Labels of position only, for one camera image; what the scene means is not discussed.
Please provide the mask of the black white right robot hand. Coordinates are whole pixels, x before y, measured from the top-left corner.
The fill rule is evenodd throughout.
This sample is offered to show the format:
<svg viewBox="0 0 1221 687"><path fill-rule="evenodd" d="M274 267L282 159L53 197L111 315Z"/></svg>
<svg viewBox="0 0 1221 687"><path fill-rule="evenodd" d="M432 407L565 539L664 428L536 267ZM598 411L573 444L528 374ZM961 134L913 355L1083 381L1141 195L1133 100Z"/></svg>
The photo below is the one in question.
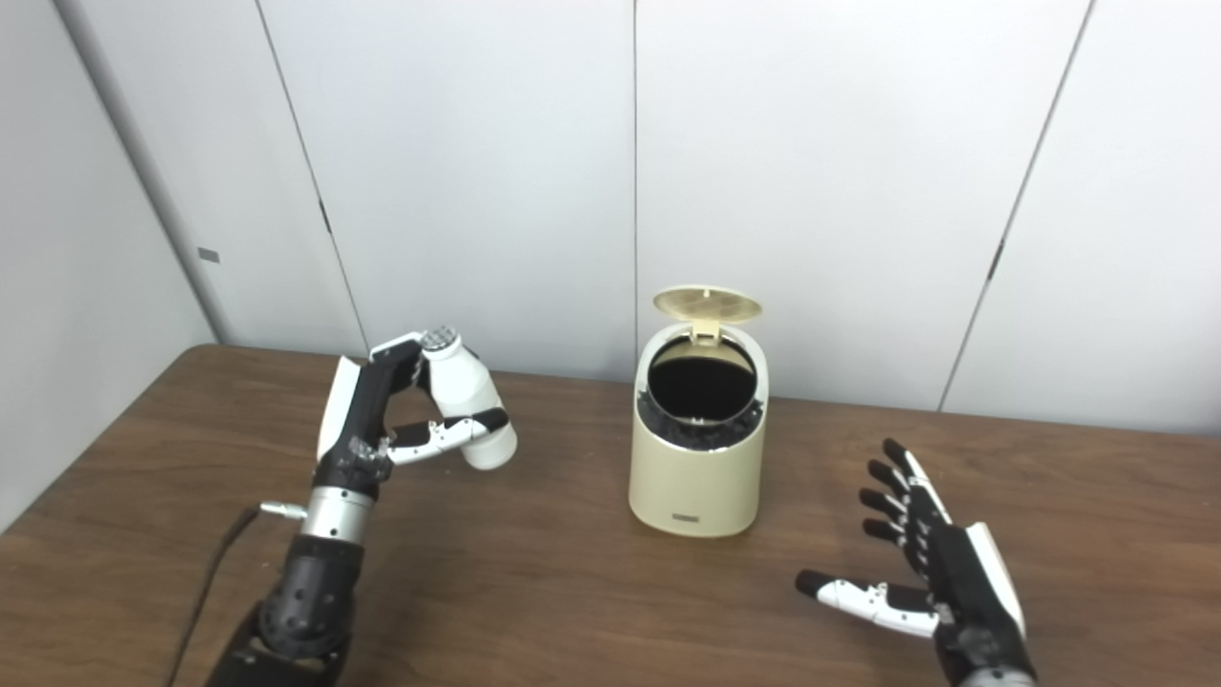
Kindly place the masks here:
<svg viewBox="0 0 1221 687"><path fill-rule="evenodd" d="M991 530L955 522L911 449L888 438L882 451L886 461L872 458L867 469L885 489L860 489L860 503L878 513L862 530L897 548L919 587L810 569L795 587L838 613L930 639L950 686L1037 686L1024 609Z"/></svg>

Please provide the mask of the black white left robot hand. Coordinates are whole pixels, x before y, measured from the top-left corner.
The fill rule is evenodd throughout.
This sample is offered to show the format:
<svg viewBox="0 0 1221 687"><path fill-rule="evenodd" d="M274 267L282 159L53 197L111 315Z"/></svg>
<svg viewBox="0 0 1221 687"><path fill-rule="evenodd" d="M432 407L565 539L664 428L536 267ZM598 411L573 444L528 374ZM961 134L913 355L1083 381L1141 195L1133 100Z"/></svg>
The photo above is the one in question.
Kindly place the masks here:
<svg viewBox="0 0 1221 687"><path fill-rule="evenodd" d="M392 397L419 388L441 419L389 426ZM379 500L396 466L462 451L479 470L501 469L519 447L491 373L458 331L408 332L374 347L365 362L343 356L324 406L313 488Z"/></svg>

